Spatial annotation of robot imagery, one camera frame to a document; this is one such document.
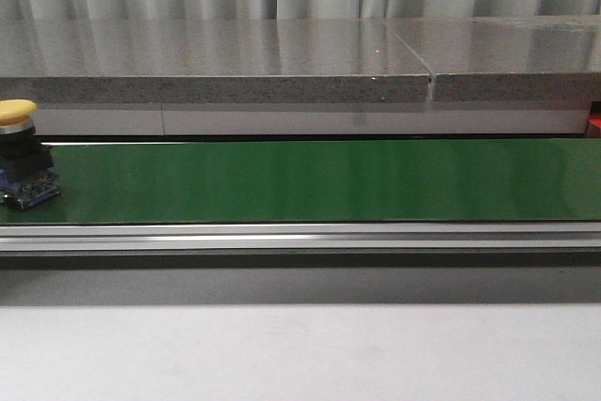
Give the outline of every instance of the green conveyor belt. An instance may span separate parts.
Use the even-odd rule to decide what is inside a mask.
[[[0,224],[600,220],[601,140],[64,146],[62,194]]]

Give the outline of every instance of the white panel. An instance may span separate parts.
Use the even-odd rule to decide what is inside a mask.
[[[584,133],[588,111],[472,110],[418,113],[356,111],[233,111],[165,105],[168,135],[369,133]]]
[[[5,307],[0,390],[7,401],[596,401],[600,320],[598,304]]]
[[[40,135],[163,135],[160,107],[140,104],[40,105],[35,114]]]

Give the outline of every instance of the yellow button cap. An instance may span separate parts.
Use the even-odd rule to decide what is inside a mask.
[[[35,102],[25,99],[0,100],[0,127],[23,124],[35,112]]]

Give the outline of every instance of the aluminum rail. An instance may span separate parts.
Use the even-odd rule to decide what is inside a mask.
[[[601,251],[601,222],[0,226],[0,255]]]

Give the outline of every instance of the conveyor belt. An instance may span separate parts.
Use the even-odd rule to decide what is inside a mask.
[[[63,193],[0,209],[3,250],[601,245],[598,140],[76,145],[54,159]]]

